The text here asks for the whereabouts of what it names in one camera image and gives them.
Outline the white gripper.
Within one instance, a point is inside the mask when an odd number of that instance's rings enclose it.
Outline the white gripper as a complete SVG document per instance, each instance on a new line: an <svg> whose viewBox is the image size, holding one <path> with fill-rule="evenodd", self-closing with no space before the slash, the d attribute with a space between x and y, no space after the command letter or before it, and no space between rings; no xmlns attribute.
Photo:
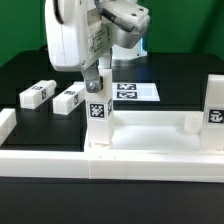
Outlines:
<svg viewBox="0 0 224 224"><path fill-rule="evenodd" d="M94 0L46 0L45 27L54 69L84 70L86 90L100 92L103 78L96 60L113 46L113 34L112 24L101 17Z"/></svg>

